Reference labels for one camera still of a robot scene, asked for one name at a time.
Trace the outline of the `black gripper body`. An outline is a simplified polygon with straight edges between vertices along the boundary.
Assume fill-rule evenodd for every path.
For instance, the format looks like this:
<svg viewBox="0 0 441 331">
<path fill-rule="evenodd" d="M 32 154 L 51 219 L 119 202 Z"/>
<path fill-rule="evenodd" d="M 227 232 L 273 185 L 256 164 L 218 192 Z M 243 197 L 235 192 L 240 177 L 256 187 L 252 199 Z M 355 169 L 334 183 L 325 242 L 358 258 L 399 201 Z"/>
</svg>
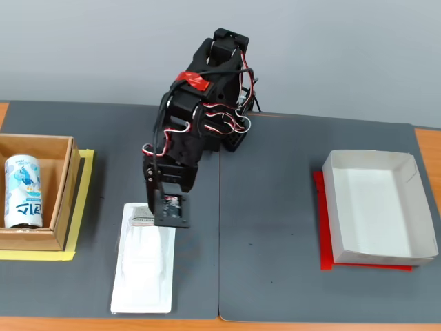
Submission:
<svg viewBox="0 0 441 331">
<path fill-rule="evenodd" d="M 160 182 L 178 184 L 183 192 L 189 192 L 193 188 L 198 172 L 197 165 L 181 165 L 177 164 L 171 157 L 157 157 L 156 166 Z M 147 192 L 153 192 L 158 188 L 158 184 L 153 158 L 147 155 L 143 156 L 143 174 Z"/>
</svg>

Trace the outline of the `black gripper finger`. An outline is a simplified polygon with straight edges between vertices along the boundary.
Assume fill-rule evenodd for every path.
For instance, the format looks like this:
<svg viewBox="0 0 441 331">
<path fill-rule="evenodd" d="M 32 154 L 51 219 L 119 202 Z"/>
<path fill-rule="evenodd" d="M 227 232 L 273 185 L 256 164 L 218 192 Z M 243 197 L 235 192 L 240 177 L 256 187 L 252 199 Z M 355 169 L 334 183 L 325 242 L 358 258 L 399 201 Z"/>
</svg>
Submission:
<svg viewBox="0 0 441 331">
<path fill-rule="evenodd" d="M 154 179 L 146 179 L 145 184 L 147 190 L 147 204 L 156 219 L 160 216 L 162 210 L 161 193 Z"/>
</svg>

